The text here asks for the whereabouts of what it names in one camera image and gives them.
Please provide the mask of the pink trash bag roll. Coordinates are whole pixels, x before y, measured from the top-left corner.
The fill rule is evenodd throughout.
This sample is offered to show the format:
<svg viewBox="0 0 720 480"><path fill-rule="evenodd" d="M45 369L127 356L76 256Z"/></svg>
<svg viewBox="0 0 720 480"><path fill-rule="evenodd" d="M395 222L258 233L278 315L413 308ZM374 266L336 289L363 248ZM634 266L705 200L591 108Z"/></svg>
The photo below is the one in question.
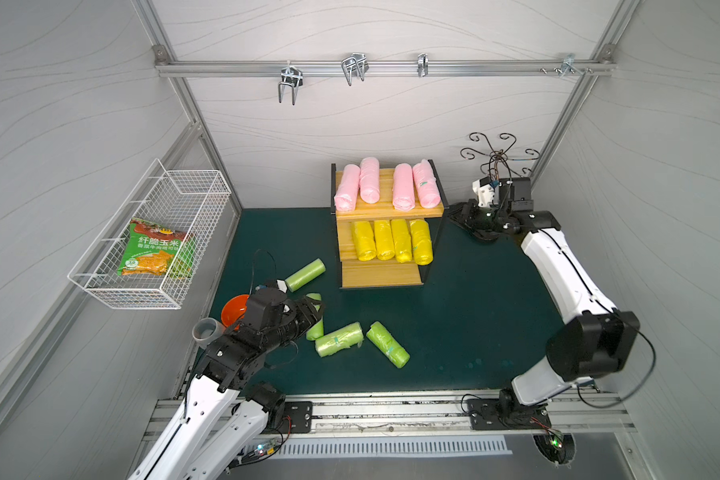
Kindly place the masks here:
<svg viewBox="0 0 720 480"><path fill-rule="evenodd" d="M352 212L356 208L359 194L361 169L358 165L349 164L342 171L340 182L334 195L337 212Z"/></svg>
<svg viewBox="0 0 720 480"><path fill-rule="evenodd" d="M366 157L360 163L360 197L367 204L380 200L380 164L375 157Z"/></svg>
<svg viewBox="0 0 720 480"><path fill-rule="evenodd" d="M423 208L432 209L441 202L434 170L428 160L422 160L412 167L413 180L419 203Z"/></svg>
<svg viewBox="0 0 720 480"><path fill-rule="evenodd" d="M408 212L415 207L415 189L412 167L398 164L393 172L392 204L397 211Z"/></svg>

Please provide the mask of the yellow trash bag roll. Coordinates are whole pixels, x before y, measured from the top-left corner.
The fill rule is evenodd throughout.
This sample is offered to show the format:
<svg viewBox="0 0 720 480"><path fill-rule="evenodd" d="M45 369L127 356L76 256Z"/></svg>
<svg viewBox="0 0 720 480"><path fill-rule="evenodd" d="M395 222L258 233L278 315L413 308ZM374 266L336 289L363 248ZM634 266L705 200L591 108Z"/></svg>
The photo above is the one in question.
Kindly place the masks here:
<svg viewBox="0 0 720 480"><path fill-rule="evenodd" d="M373 228L377 258L381 261L393 259L396 253L391 222L389 220L375 220Z"/></svg>
<svg viewBox="0 0 720 480"><path fill-rule="evenodd" d="M375 259L377 250L371 223L366 220L352 222L351 233L357 259L362 262Z"/></svg>
<svg viewBox="0 0 720 480"><path fill-rule="evenodd" d="M395 259L399 263L410 263L413 261L412 240L408 223L405 219L393 219L390 222Z"/></svg>
<svg viewBox="0 0 720 480"><path fill-rule="evenodd" d="M413 219L409 221L409 229L415 263L419 266L429 265L434 259L429 224L424 219Z"/></svg>

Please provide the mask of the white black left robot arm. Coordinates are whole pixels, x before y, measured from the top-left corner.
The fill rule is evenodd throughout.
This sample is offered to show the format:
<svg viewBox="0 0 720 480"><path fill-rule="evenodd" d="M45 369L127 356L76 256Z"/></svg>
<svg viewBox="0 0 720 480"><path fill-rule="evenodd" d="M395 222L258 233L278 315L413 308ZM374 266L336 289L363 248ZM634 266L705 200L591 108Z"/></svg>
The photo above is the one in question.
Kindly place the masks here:
<svg viewBox="0 0 720 480"><path fill-rule="evenodd" d="M278 427L284 394L251 379L275 350L322 320L322 301L277 287L254 291L244 313L205 349L182 405L134 469L134 479L216 479L257 436Z"/></svg>

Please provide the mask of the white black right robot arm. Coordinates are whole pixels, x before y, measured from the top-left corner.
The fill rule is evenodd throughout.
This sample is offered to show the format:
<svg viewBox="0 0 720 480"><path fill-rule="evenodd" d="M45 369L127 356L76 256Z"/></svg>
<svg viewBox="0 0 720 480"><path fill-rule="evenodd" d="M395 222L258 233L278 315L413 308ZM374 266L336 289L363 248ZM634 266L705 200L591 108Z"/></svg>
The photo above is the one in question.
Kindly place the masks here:
<svg viewBox="0 0 720 480"><path fill-rule="evenodd" d="M529 179L484 177L474 182L473 191L474 198L448 208L449 220L483 242L516 240L563 322L546 342L542 359L501 391L497 414L529 414L561 393L622 371L642 335L640 321L633 312L618 309L596 286L556 217L535 209Z"/></svg>

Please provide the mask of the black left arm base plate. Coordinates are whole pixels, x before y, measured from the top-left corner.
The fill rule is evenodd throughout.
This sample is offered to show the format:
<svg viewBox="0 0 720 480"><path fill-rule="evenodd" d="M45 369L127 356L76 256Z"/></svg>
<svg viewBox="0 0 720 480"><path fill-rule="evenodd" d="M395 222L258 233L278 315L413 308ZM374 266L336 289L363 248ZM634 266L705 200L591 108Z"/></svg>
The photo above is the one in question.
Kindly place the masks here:
<svg viewBox="0 0 720 480"><path fill-rule="evenodd" d="M268 414L266 430L280 434L307 434L312 431L311 401L285 401Z"/></svg>

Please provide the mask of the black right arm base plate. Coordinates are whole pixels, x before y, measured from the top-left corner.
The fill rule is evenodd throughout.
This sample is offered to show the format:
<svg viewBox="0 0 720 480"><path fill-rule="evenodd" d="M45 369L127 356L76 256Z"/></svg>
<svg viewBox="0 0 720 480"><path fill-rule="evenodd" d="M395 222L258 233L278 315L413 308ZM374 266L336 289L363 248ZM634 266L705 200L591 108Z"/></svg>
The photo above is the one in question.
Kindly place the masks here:
<svg viewBox="0 0 720 480"><path fill-rule="evenodd" d="M460 400L462 413L470 428L476 431L550 430L552 423L547 404L521 404L509 390L501 390L496 398L465 394Z"/></svg>

